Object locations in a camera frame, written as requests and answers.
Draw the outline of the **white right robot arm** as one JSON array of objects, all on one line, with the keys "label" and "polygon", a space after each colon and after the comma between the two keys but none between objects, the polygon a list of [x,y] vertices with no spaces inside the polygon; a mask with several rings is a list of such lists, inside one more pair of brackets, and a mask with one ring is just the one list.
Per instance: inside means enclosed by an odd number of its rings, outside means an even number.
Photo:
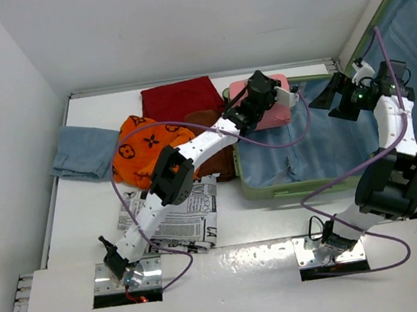
[{"label": "white right robot arm", "polygon": [[325,222],[318,250],[338,256],[354,248],[372,226],[384,220],[410,217],[417,208],[417,139],[412,125],[415,92],[403,80],[406,64],[380,63],[369,76],[349,78],[337,72],[318,97],[315,109],[329,110],[335,94],[341,101],[331,117],[356,121],[371,111],[378,127],[377,160],[365,168],[354,203]]}]

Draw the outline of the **green hard-shell suitcase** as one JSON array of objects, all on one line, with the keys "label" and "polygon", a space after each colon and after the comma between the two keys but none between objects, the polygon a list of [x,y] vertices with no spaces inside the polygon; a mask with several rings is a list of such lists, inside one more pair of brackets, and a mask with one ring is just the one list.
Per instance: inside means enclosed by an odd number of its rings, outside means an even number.
[{"label": "green hard-shell suitcase", "polygon": [[[370,30],[354,55],[378,68],[385,59],[403,61],[403,79],[415,92],[412,125],[417,138],[417,0],[383,0]],[[255,131],[236,147],[236,168],[243,194],[251,200],[304,195],[365,162],[378,148],[378,127],[372,112],[357,120],[332,117],[328,111],[294,106],[286,126]]]}]

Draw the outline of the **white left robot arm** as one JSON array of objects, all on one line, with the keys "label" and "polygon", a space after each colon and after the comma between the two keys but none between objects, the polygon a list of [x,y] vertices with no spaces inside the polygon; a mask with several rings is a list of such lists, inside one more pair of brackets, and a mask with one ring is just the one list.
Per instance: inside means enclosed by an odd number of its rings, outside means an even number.
[{"label": "white left robot arm", "polygon": [[123,285],[129,286],[135,279],[134,263],[143,257],[147,241],[161,221],[191,194],[197,169],[226,146],[253,132],[265,112],[277,102],[281,84],[280,79],[256,70],[211,129],[185,144],[162,149],[145,203],[132,219],[133,226],[115,244],[99,237],[107,250],[104,264]]}]

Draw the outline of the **light blue denim garment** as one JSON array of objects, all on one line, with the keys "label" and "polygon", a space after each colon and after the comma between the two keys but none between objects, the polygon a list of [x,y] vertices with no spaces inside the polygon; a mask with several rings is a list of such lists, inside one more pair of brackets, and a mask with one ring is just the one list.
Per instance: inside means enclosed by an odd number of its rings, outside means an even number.
[{"label": "light blue denim garment", "polygon": [[109,182],[119,131],[61,126],[51,175],[83,182]]}]

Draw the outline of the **orange patterned cloth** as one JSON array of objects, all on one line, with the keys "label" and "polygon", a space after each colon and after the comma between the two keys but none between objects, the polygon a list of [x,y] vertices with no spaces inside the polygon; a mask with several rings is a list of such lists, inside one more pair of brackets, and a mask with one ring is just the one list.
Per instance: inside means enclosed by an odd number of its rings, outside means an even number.
[{"label": "orange patterned cloth", "polygon": [[164,146],[177,147],[195,137],[187,128],[167,124],[149,127],[132,135],[121,143],[114,157],[114,181],[148,189],[153,169]]}]

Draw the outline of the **newspaper print cloth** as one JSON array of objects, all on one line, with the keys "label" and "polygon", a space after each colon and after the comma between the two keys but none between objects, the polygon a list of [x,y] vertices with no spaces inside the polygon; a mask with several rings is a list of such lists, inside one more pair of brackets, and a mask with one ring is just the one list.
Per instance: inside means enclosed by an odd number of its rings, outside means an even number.
[{"label": "newspaper print cloth", "polygon": [[191,194],[162,220],[151,241],[159,246],[204,253],[217,244],[217,179],[199,178]]}]

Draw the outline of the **pink cosmetic case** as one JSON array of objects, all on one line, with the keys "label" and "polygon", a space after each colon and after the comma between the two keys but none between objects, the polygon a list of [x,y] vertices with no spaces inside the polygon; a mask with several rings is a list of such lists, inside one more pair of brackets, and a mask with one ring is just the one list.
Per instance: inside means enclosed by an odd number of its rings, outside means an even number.
[{"label": "pink cosmetic case", "polygon": [[[284,74],[273,74],[269,75],[271,79],[276,79],[281,82],[281,88],[290,89],[287,77]],[[246,79],[233,82],[229,86],[229,91],[224,94],[224,97],[228,98],[229,101],[234,99],[246,85]],[[259,121],[255,131],[283,127],[290,123],[291,109],[287,106],[276,103],[270,110],[264,113],[263,118]]]}]

